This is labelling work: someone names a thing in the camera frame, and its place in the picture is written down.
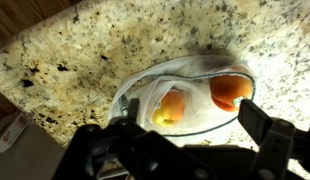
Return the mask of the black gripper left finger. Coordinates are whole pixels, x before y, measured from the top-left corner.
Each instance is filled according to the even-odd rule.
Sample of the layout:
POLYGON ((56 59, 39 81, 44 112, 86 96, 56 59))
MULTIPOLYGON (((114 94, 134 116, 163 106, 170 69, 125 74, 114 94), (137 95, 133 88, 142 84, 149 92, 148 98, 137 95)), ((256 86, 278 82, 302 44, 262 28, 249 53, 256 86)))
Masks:
POLYGON ((137 117, 139 113, 139 104, 140 104, 140 101, 138 98, 132 98, 129 101, 127 117, 134 122, 137 121, 137 117))

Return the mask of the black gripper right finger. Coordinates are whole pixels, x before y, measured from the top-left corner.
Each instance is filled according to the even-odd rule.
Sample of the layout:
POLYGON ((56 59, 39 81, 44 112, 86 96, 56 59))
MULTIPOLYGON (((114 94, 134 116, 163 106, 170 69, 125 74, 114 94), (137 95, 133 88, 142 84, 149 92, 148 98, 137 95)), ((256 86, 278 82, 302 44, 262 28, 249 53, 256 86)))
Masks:
POLYGON ((241 101, 238 121, 257 145, 262 143, 273 122, 263 110, 248 99, 241 101))

